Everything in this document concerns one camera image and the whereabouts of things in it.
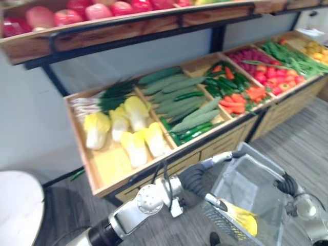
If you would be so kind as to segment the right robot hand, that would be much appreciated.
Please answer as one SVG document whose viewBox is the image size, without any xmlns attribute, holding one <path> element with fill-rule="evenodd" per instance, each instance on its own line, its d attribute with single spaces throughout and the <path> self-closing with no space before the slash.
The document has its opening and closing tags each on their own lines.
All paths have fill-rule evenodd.
<svg viewBox="0 0 328 246">
<path fill-rule="evenodd" d="M 284 194 L 295 196 L 298 191 L 296 180 L 288 173 L 283 174 L 283 180 L 276 180 L 276 187 Z"/>
</svg>

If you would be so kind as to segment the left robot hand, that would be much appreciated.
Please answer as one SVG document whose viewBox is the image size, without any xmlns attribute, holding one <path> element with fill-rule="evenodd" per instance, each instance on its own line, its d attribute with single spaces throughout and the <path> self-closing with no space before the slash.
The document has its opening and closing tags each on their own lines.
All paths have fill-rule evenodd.
<svg viewBox="0 0 328 246">
<path fill-rule="evenodd" d="M 205 190 L 202 183 L 202 177 L 209 169 L 213 168 L 215 165 L 231 161 L 232 159 L 239 159 L 245 155 L 246 152 L 244 151 L 223 152 L 214 155 L 186 168 L 178 175 L 178 178 L 184 190 L 193 193 L 194 195 L 209 202 L 220 210 L 227 212 L 227 205 L 212 195 L 210 192 Z"/>
</svg>

